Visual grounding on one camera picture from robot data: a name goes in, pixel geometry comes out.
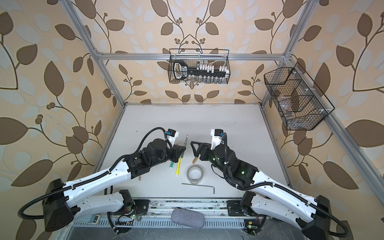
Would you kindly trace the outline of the olive green fineliner pen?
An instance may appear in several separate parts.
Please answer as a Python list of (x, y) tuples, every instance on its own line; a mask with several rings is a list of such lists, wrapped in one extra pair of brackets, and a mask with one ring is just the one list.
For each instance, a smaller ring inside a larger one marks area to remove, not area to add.
[(184, 157), (184, 153), (186, 151), (186, 147), (187, 147), (187, 143), (188, 143), (188, 138), (189, 138), (189, 135), (186, 136), (186, 139), (185, 139), (185, 142), (184, 142), (184, 151), (182, 152), (181, 154), (181, 159)]

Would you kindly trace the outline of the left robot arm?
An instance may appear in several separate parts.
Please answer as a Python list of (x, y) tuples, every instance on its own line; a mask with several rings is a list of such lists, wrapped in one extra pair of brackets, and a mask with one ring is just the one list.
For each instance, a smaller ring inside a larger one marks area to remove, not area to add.
[(186, 150), (186, 147), (175, 144), (179, 132), (159, 129), (164, 133), (163, 139), (155, 139), (145, 148), (139, 146), (134, 153), (120, 156), (105, 170), (65, 183), (61, 179), (52, 181), (45, 195), (20, 208), (18, 217), (23, 220), (44, 220), (45, 231), (54, 232), (84, 215), (127, 213), (128, 207), (134, 205), (128, 190), (104, 196), (96, 196), (96, 193), (133, 180), (159, 164), (178, 162)]

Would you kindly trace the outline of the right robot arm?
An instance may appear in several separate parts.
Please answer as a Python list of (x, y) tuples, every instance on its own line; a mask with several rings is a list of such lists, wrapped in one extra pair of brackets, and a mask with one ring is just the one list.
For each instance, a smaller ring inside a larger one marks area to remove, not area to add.
[(349, 228), (332, 215), (330, 201), (307, 196), (273, 180), (257, 167), (236, 157), (228, 147), (228, 137), (214, 130), (212, 142), (191, 142), (193, 154), (222, 172), (220, 177), (244, 195), (241, 208), (245, 215), (265, 215), (290, 224), (310, 240), (327, 240), (329, 236), (347, 238)]

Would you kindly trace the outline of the yellow highlighter pen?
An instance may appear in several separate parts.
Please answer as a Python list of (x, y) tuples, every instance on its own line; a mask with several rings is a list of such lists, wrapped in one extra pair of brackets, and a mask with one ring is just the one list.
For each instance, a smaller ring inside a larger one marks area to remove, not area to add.
[(180, 174), (180, 167), (181, 167), (181, 157), (179, 158), (178, 160), (178, 163), (177, 163), (177, 169), (176, 169), (176, 175), (178, 176)]

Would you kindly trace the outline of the clear tape roll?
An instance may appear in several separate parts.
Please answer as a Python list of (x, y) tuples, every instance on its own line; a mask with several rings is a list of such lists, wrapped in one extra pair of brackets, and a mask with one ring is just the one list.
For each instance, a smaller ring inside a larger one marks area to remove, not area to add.
[(190, 184), (197, 185), (199, 184), (204, 177), (204, 170), (199, 165), (192, 165), (187, 170), (187, 179)]

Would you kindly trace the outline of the metal hex key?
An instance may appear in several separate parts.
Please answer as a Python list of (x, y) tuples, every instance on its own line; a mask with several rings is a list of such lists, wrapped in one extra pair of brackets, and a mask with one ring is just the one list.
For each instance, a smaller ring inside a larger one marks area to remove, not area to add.
[(189, 183), (181, 183), (184, 186), (191, 186), (191, 187), (201, 187), (201, 188), (210, 188), (213, 190), (213, 194), (216, 194), (216, 190), (214, 186), (208, 186), (208, 185), (199, 185), (199, 184), (189, 184)]

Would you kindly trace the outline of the grey fabric pouch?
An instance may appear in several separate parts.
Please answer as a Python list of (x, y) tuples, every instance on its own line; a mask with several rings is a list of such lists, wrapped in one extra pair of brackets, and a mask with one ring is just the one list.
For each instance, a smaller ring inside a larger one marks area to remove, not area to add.
[(202, 213), (186, 209), (174, 209), (171, 221), (175, 224), (201, 229), (205, 225), (205, 216)]

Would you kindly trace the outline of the black socket holder tool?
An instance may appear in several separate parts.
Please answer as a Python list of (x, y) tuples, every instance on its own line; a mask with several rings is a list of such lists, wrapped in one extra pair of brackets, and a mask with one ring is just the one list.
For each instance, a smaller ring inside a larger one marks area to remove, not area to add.
[(211, 82), (227, 81), (231, 71), (226, 65), (215, 66), (200, 61), (187, 63), (183, 60), (175, 60), (170, 63), (168, 74), (171, 80)]

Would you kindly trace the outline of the grey remote device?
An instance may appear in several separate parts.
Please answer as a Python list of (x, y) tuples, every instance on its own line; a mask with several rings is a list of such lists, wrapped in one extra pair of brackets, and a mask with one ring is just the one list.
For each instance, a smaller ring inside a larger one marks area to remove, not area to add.
[(86, 224), (97, 225), (100, 222), (100, 219), (101, 215), (87, 215), (80, 217), (78, 221)]

